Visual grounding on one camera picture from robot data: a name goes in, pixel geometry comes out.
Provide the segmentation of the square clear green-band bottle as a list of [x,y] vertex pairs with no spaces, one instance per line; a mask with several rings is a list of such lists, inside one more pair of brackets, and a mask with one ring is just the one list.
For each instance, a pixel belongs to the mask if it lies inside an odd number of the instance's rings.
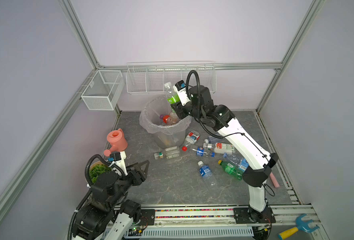
[[161,160],[161,159],[173,159],[177,158],[181,155],[181,151],[179,147],[171,147],[164,149],[161,152],[157,152],[154,154],[154,158],[156,160]]

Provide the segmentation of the green label clear bottle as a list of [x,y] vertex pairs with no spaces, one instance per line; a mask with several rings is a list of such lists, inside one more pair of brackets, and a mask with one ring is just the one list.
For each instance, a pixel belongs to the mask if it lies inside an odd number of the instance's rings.
[[171,82],[165,83],[164,87],[166,99],[171,105],[180,102],[178,93],[174,90],[174,85]]

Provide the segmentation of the red cap brown bottle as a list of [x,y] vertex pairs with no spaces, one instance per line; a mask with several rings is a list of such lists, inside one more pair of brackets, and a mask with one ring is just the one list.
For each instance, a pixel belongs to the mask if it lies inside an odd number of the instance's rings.
[[180,121],[178,117],[174,117],[174,116],[170,116],[170,115],[160,115],[159,118],[167,126],[175,125]]

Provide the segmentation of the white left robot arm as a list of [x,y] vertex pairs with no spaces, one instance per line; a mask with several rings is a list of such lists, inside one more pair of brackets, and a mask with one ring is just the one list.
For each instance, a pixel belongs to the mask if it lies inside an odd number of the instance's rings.
[[[67,239],[95,240],[102,236],[107,225],[112,222],[107,238],[120,240],[130,226],[145,218],[141,213],[141,205],[126,199],[126,196],[131,187],[145,182],[150,162],[120,167],[117,163],[123,160],[121,153],[114,152],[111,156],[112,162],[104,160],[99,154],[88,160],[84,173],[89,190],[73,212]],[[96,159],[112,170],[100,174],[93,182],[89,170]]]

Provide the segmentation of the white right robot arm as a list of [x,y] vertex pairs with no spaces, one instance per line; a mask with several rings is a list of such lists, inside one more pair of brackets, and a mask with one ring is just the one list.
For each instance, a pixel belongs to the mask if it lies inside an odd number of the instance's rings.
[[210,90],[201,84],[197,71],[191,70],[186,81],[177,82],[175,87],[180,100],[172,103],[171,107],[178,117],[193,117],[209,135],[229,141],[249,163],[243,173],[243,181],[249,187],[248,214],[251,221],[274,223],[266,187],[272,168],[279,160],[278,155],[262,148],[228,107],[214,104]]

